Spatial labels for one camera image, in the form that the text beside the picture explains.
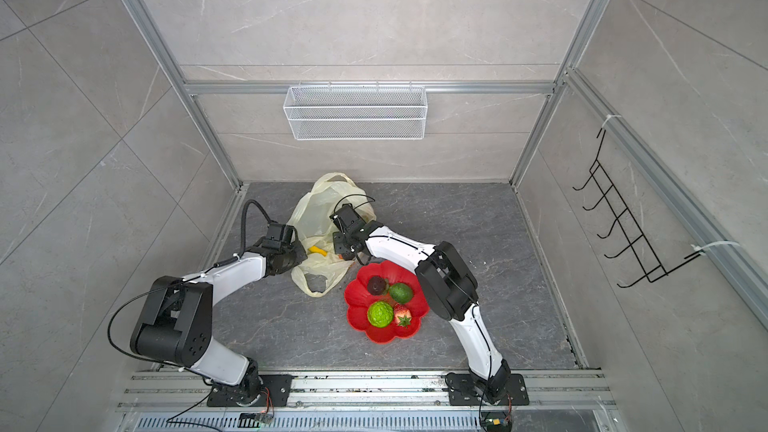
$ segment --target strawberry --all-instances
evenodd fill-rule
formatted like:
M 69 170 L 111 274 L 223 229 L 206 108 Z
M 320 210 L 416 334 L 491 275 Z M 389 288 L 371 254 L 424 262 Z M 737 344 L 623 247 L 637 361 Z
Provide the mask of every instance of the strawberry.
M 411 311 L 405 305 L 398 304 L 395 309 L 395 324 L 400 327 L 408 327 L 411 324 Z

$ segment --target white wire basket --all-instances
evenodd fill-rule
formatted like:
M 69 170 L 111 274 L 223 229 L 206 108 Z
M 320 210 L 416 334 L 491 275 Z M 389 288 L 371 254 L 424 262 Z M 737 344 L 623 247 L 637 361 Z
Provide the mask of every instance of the white wire basket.
M 288 89 L 283 110 L 296 140 L 423 139 L 423 86 L 322 85 Z

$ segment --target aluminum frame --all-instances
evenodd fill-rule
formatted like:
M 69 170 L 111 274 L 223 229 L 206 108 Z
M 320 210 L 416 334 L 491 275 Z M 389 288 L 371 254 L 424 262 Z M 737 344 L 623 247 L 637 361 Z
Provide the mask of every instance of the aluminum frame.
M 547 101 L 544 102 L 542 110 L 536 118 L 536 123 L 534 124 L 531 133 L 528 135 L 528 140 L 523 147 L 518 163 L 512 172 L 512 177 L 509 178 L 509 183 L 512 187 L 517 188 L 520 186 L 520 182 L 525 175 L 525 171 L 528 170 L 528 166 L 531 164 L 531 160 L 538 148 L 538 144 L 542 140 L 544 132 L 552 120 L 554 110 L 557 108 L 558 103 L 560 103 L 564 89 L 564 78 L 568 74 L 568 70 L 572 67 L 576 67 L 581 60 L 584 51 L 587 49 L 587 45 L 589 45 L 594 30 L 598 27 L 600 18 L 603 16 L 609 2 L 610 0 L 589 1 L 584 16 L 581 17 L 581 23 L 579 23 L 578 28 L 576 29 L 576 34 L 574 34 L 568 52 L 565 53 L 565 58 L 563 58 L 560 70 L 554 80 L 553 95 L 552 97 L 548 97 Z
M 155 25 L 152 17 L 147 11 L 147 7 L 143 0 L 122 0 L 125 8 L 128 10 L 130 18 L 133 19 L 136 27 L 141 32 L 144 40 L 147 42 L 154 58 L 160 64 L 160 68 L 165 73 L 171 86 L 176 91 L 181 103 L 189 113 L 192 121 L 194 122 L 197 130 L 203 136 L 203 140 L 206 141 L 208 148 L 216 158 L 216 162 L 219 163 L 219 167 L 224 172 L 227 180 L 230 181 L 232 188 L 237 190 L 243 181 L 237 175 L 237 171 L 232 164 L 229 156 L 226 154 L 224 147 L 219 142 L 219 137 L 216 132 L 211 128 L 208 120 L 197 104 L 197 101 L 185 90 L 184 78 L 181 75 L 181 69 L 176 62 L 176 59 L 171 55 L 168 45 L 163 40 L 162 35 L 158 27 Z
M 547 80 L 510 80 L 510 81 L 243 81 L 243 82 L 203 82 L 191 81 L 184 84 L 187 93 L 203 94 L 286 94 L 293 86 L 418 86 L 427 93 L 552 93 L 554 84 Z
M 578 69 L 570 69 L 565 81 L 600 121 L 608 115 L 618 115 Z M 699 245 L 733 240 L 626 120 L 615 117 L 606 122 L 604 128 Z M 768 275 L 741 247 L 712 247 L 706 250 L 706 256 L 768 329 Z
M 260 370 L 261 374 L 291 374 L 293 383 L 284 410 L 382 411 L 474 410 L 451 406 L 444 375 L 465 370 Z M 517 410 L 614 410 L 618 407 L 602 370 L 513 370 L 522 374 L 531 404 Z M 133 372 L 123 382 L 117 412 L 183 410 L 210 390 L 200 377 L 176 368 Z M 204 408 L 224 411 L 227 408 Z M 484 410 L 506 410 L 483 405 Z M 256 412 L 260 408 L 238 408 Z
M 232 197 L 230 197 L 230 201 L 226 205 L 224 214 L 219 220 L 219 225 L 216 226 L 214 237 L 208 242 L 208 248 L 206 249 L 203 258 L 200 260 L 200 265 L 197 270 L 207 269 L 213 265 L 221 255 L 222 250 L 224 250 L 226 238 L 229 236 L 230 231 L 235 224 L 235 220 L 240 216 L 240 210 L 243 206 L 243 202 L 245 202 L 245 196 L 248 193 L 249 186 L 250 184 L 243 184 L 243 186 L 235 190 Z

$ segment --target plastic bag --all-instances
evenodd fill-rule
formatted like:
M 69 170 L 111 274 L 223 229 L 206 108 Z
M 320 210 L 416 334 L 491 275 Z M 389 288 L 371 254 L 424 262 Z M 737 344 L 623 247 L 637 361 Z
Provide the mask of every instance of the plastic bag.
M 296 227 L 304 249 L 307 250 L 307 258 L 291 271 L 291 278 L 305 294 L 310 297 L 322 297 L 338 284 L 346 271 L 352 265 L 352 261 L 341 260 L 338 254 L 333 252 L 333 233 L 339 229 L 333 225 L 330 219 L 333 208 L 344 196 L 350 194 L 365 194 L 360 187 L 346 175 L 335 172 L 325 174 L 317 179 L 312 190 L 299 200 L 288 225 Z M 343 203 L 351 203 L 356 207 L 357 213 L 367 221 L 374 220 L 376 215 L 373 207 L 365 204 L 370 199 L 364 196 L 347 197 Z M 318 253 L 310 253 L 310 247 L 316 246 L 328 252 L 323 256 Z M 306 283 L 306 274 L 321 275 L 326 278 L 326 288 L 323 292 L 313 292 Z

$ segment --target zip tie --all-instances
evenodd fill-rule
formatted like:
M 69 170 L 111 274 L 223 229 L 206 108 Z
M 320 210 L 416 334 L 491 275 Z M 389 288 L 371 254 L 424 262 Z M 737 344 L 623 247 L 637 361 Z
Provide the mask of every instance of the zip tie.
M 741 244 L 738 242 L 733 242 L 731 240 L 718 240 L 715 242 L 710 242 L 709 244 L 702 245 L 699 247 L 698 245 L 691 244 L 690 246 L 694 248 L 694 252 L 701 252 L 702 254 L 705 254 L 704 249 L 713 247 L 715 245 L 735 245 L 737 247 L 741 247 Z
M 614 116 L 614 115 L 611 115 L 611 114 L 608 114 L 608 115 L 606 115 L 606 116 L 605 116 L 605 120 L 603 120 L 603 125 L 602 125 L 602 126 L 600 126 L 600 128 L 601 128 L 601 129 L 605 129 L 605 124 L 607 124 L 607 123 L 608 123 L 608 121 L 609 121 L 609 120 L 611 120 L 611 119 L 613 119 L 614 117 L 621 117 L 621 116 Z

